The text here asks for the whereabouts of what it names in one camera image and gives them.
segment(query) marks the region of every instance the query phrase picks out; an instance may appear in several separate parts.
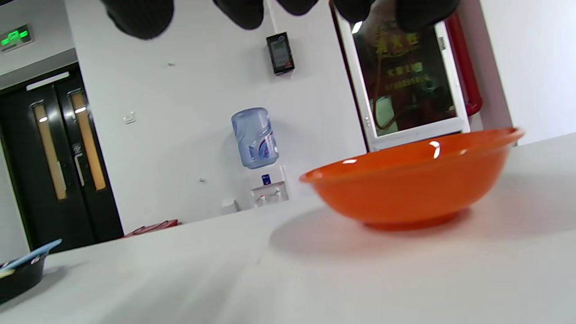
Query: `exit sign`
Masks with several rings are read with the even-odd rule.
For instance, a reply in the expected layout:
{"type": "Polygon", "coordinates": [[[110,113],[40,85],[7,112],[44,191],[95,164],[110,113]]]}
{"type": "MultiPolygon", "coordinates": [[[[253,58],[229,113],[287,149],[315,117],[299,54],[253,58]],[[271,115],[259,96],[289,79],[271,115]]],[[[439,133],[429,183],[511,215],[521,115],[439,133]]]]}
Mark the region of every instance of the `exit sign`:
{"type": "Polygon", "coordinates": [[[33,42],[32,32],[28,25],[12,29],[9,32],[0,34],[0,52],[5,53],[15,50],[33,42]]]}

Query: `wall-mounted device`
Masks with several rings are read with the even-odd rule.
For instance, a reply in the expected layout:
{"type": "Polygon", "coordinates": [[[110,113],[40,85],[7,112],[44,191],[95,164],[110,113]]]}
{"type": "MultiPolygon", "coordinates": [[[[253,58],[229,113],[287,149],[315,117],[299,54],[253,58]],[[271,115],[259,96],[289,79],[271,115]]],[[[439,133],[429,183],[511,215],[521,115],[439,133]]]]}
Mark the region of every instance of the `wall-mounted device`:
{"type": "Polygon", "coordinates": [[[277,204],[289,199],[286,171],[281,165],[269,165],[248,171],[245,181],[251,208],[277,204]]]}
{"type": "Polygon", "coordinates": [[[274,74],[279,76],[294,70],[294,59],[288,43],[288,34],[280,33],[266,38],[274,74]]]}
{"type": "Polygon", "coordinates": [[[34,42],[32,31],[24,25],[0,34],[0,52],[6,53],[34,42]]]}

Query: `gloved hand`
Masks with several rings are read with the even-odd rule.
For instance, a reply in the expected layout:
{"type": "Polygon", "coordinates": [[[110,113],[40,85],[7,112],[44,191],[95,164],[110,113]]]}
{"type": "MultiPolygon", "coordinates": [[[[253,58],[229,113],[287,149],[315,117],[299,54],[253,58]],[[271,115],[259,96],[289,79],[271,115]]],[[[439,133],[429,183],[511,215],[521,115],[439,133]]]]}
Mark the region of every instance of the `gloved hand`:
{"type": "MultiPolygon", "coordinates": [[[[101,0],[108,15],[124,33],[152,39],[165,31],[174,15],[174,0],[101,0]]],[[[289,13],[306,14],[318,0],[276,0],[289,13]]],[[[331,0],[347,21],[365,20],[375,0],[331,0]]],[[[415,32],[448,18],[460,0],[379,0],[394,1],[393,15],[407,32],[415,32]]],[[[236,25],[256,29],[264,20],[263,0],[213,0],[236,25]]]]}

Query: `double door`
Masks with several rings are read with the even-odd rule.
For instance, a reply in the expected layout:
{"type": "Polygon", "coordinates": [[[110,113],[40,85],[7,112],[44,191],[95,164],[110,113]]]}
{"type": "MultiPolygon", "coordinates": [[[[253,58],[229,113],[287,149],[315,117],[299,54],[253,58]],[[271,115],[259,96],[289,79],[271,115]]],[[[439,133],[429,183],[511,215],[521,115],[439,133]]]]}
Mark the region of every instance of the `double door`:
{"type": "Polygon", "coordinates": [[[58,78],[0,96],[0,126],[30,247],[65,251],[123,231],[80,72],[58,78]]]}

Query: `table surface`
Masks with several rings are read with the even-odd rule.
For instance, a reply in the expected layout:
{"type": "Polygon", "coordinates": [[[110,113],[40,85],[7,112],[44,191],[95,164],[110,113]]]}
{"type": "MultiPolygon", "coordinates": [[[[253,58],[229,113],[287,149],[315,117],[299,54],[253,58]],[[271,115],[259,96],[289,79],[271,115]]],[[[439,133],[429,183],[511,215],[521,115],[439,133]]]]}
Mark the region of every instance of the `table surface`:
{"type": "Polygon", "coordinates": [[[383,233],[315,197],[52,255],[2,323],[576,323],[576,134],[514,148],[434,229],[383,233]]]}

